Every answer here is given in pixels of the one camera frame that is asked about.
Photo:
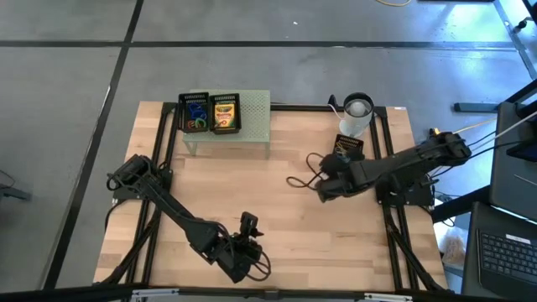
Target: laptop keyboard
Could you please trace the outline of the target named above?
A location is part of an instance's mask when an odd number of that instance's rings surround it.
[[[481,269],[537,284],[537,246],[480,232]]]

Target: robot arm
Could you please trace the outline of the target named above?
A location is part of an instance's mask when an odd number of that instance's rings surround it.
[[[397,195],[415,185],[426,185],[420,182],[432,169],[464,164],[471,155],[461,137],[452,133],[440,133],[385,159],[345,163],[337,155],[329,154],[321,161],[321,171],[328,179],[319,180],[315,188],[322,202],[354,196],[374,185]]]
[[[109,190],[126,187],[141,198],[151,200],[185,231],[190,247],[209,264],[216,262],[233,283],[247,277],[250,267],[259,263],[261,255],[264,255],[262,247],[251,239],[263,235],[256,228],[258,218],[243,212],[240,233],[230,236],[221,223],[194,217],[164,190],[162,184],[156,165],[149,158],[135,154],[109,175],[107,187]],[[270,268],[269,265],[265,267],[268,269],[264,272],[265,277],[268,277]]]

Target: wooden tabletop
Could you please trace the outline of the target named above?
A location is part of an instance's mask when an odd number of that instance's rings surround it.
[[[125,159],[150,156],[159,124],[162,102],[141,102]],[[388,122],[395,152],[412,147],[414,140],[405,108],[388,107]],[[265,281],[244,279],[238,284],[217,265],[208,265],[189,247],[185,234],[166,215],[160,223],[152,285],[174,287],[255,289],[394,289],[381,207],[374,190],[325,204],[308,189],[289,187],[285,178],[312,177],[305,164],[310,152],[328,154],[338,134],[333,112],[271,112],[271,155],[256,143],[200,143],[192,157],[179,132],[172,160],[171,194],[195,216],[219,221],[237,232],[243,211],[258,216],[265,236],[258,243],[271,259],[273,272]],[[386,155],[382,126],[378,135]],[[161,156],[164,156],[171,124]],[[370,131],[362,137],[364,154],[373,158]],[[318,159],[312,160],[314,166]],[[111,215],[102,243],[95,281],[103,280],[132,246],[141,202],[129,200]],[[446,279],[436,246],[430,216],[419,207],[406,206],[412,247],[436,282]],[[135,280],[141,279],[145,250]],[[404,256],[399,251],[403,282],[409,287]]]

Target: concrete floor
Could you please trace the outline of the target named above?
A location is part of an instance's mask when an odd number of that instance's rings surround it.
[[[527,14],[520,3],[501,3],[511,23]],[[0,0],[0,40],[123,40],[134,5]],[[503,21],[491,3],[154,0],[143,5],[134,40],[509,42]],[[530,23],[519,34],[533,62],[535,33]],[[30,202],[0,203],[0,292],[40,285],[118,53],[0,48],[0,169],[33,194]],[[378,105],[407,107],[419,142],[430,127],[457,130],[491,118],[455,114],[453,102],[501,102],[530,80],[513,49],[130,49],[58,286],[92,281],[111,200],[106,172],[123,161],[139,101],[172,102],[197,87],[269,89],[273,102],[302,104],[363,91]],[[493,129],[463,137],[471,142]],[[437,189],[464,194],[487,184],[491,158],[453,169]],[[467,217],[456,223],[467,227]]]

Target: white cable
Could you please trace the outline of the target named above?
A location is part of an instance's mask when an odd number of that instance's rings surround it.
[[[513,130],[513,129],[515,129],[518,125],[520,125],[520,124],[523,123],[523,122],[526,122],[527,120],[529,120],[530,118],[534,117],[535,115],[537,115],[537,111],[531,113],[530,115],[528,115],[528,116],[525,117],[524,119],[522,119],[522,120],[516,122],[513,126],[511,126],[511,127],[507,128],[507,129],[503,130],[500,134],[498,134],[498,135],[495,136],[494,138],[491,138],[491,139],[489,139],[488,141],[486,141],[485,143],[482,143],[482,144],[480,144],[479,146],[475,147],[475,148],[472,150],[472,152],[475,151],[475,150],[477,150],[477,149],[479,149],[479,148],[481,148],[482,146],[486,145],[487,143],[490,143],[490,142],[492,142],[493,140],[495,140],[495,139],[501,137],[501,136],[504,135],[505,133],[507,133],[507,132],[509,132],[509,131],[511,131],[511,130]]]
[[[341,120],[343,120],[343,117],[340,117],[339,116],[339,113],[337,113],[337,110],[331,105],[331,104],[328,104],[328,106],[330,106],[330,108],[332,108],[332,110],[334,111],[334,113],[337,115],[337,117]]]

